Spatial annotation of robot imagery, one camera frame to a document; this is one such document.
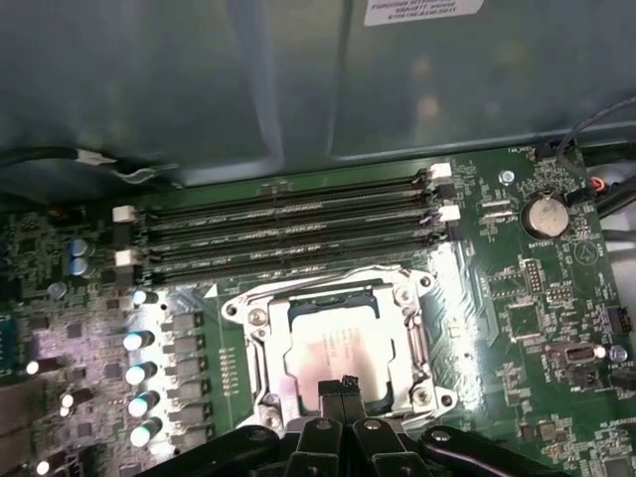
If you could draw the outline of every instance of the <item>capacitor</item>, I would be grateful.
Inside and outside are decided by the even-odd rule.
[[[128,351],[136,351],[139,348],[152,345],[155,335],[147,330],[131,331],[123,339],[123,347]]]
[[[135,447],[143,447],[161,430],[161,419],[150,417],[130,432],[130,443]]]
[[[27,365],[27,375],[34,376],[41,373],[50,373],[51,371],[57,371],[61,369],[64,364],[60,361],[60,358],[40,358],[29,362]]]
[[[73,411],[70,407],[60,406],[60,417],[69,417]]]
[[[128,403],[128,413],[133,417],[141,417],[159,402],[159,394],[146,391]]]
[[[132,386],[137,386],[152,378],[157,373],[157,365],[150,361],[141,363],[140,365],[131,366],[126,371],[126,382]]]
[[[49,298],[54,301],[61,300],[69,291],[67,285],[61,281],[56,281],[51,283],[47,288],[47,293],[49,294]]]
[[[92,399],[92,391],[89,388],[81,388],[60,396],[60,403],[63,407],[73,407]]]
[[[89,278],[94,274],[95,270],[85,258],[78,257],[71,260],[69,272],[74,276]]]
[[[153,305],[159,301],[159,295],[154,291],[135,290],[132,292],[133,305]]]
[[[92,242],[83,238],[74,238],[69,245],[71,256],[91,256],[95,252]]]
[[[612,363],[625,363],[629,358],[627,350],[619,345],[614,345],[609,348],[609,361]]]
[[[55,471],[67,464],[67,454],[63,450],[49,455],[42,459],[36,466],[38,475],[47,475],[49,472]]]

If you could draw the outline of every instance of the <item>cpu socket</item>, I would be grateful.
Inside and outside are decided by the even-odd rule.
[[[456,406],[428,362],[420,299],[433,276],[399,265],[268,283],[222,308],[243,325],[253,416],[280,433],[319,412],[317,383],[360,379],[367,411],[423,424]]]

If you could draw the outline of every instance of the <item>motherboard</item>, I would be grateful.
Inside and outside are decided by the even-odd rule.
[[[549,144],[7,215],[0,475],[132,477],[317,386],[576,476],[636,469],[635,334]]]

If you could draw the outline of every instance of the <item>ram slot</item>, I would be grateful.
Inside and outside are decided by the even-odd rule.
[[[237,234],[250,230],[264,228],[279,228],[302,225],[307,222],[317,222],[321,219],[354,219],[362,215],[382,215],[399,212],[400,210],[423,211],[428,207],[427,201],[421,197],[396,199],[384,203],[371,204],[343,204],[336,207],[320,208],[316,210],[276,210],[266,211],[267,215],[259,214],[264,211],[250,213],[245,217],[211,216],[203,223],[182,224],[177,229],[157,230],[150,228],[149,239],[152,243],[171,241],[179,237],[190,237],[192,233],[210,232],[215,234]]]
[[[248,263],[221,264],[195,270],[178,270],[175,272],[156,272],[152,274],[155,284],[194,283],[209,281],[227,276],[240,276],[244,274],[269,273],[278,270],[293,270],[304,267],[318,267],[336,260],[352,260],[371,258],[374,256],[387,256],[390,253],[399,254],[427,248],[444,240],[437,234],[424,237],[406,238],[391,243],[388,248],[386,243],[375,243],[356,249],[327,250],[312,253],[310,256],[291,258],[277,258],[270,260],[252,261]]]
[[[360,184],[349,184],[344,186],[333,186],[318,190],[308,190],[299,192],[280,192],[271,195],[232,201],[228,203],[206,204],[181,209],[152,210],[151,216],[155,220],[181,219],[191,214],[232,214],[254,207],[267,207],[272,204],[277,206],[294,205],[298,202],[319,202],[321,200],[347,199],[357,196],[364,196],[365,192],[371,194],[388,194],[403,192],[408,190],[420,190],[426,187],[427,181],[423,180],[425,173],[418,173],[412,178],[388,179],[385,181],[373,181]]]
[[[352,239],[376,238],[382,235],[395,235],[401,233],[417,233],[421,231],[420,220],[411,218],[396,221],[375,222],[365,226],[351,228],[350,225],[336,228],[327,228],[319,232],[311,231],[296,236],[282,236],[279,238],[267,238],[261,240],[241,240],[224,244],[213,244],[205,247],[181,248],[158,253],[160,264],[179,263],[188,260],[214,258],[216,256],[235,255],[245,253],[258,253],[259,251],[273,248],[287,248],[308,246],[316,242],[337,242]]]

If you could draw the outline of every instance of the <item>white label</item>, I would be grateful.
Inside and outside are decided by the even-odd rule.
[[[368,0],[365,25],[387,25],[413,20],[473,15],[484,0]]]

